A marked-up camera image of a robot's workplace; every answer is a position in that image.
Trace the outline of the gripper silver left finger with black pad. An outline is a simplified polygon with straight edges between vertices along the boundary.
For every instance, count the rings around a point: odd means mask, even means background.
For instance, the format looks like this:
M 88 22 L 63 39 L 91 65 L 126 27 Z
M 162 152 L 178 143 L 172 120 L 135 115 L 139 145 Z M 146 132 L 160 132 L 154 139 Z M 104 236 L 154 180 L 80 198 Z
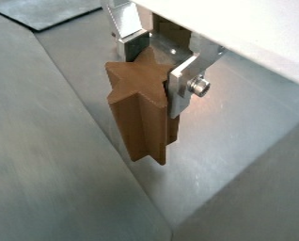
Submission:
M 150 46 L 150 32 L 143 28 L 138 6 L 130 0 L 100 0 L 118 45 L 118 55 L 131 62 Z

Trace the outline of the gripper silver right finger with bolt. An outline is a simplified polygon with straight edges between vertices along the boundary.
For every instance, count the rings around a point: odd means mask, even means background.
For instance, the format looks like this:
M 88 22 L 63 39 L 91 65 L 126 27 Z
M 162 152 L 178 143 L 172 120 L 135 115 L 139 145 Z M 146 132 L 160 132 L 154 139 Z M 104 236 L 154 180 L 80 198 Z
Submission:
M 226 53 L 226 48 L 192 32 L 188 48 L 192 56 L 168 74 L 168 114 L 175 119 L 190 105 L 191 95 L 203 97 L 210 90 L 204 72 Z

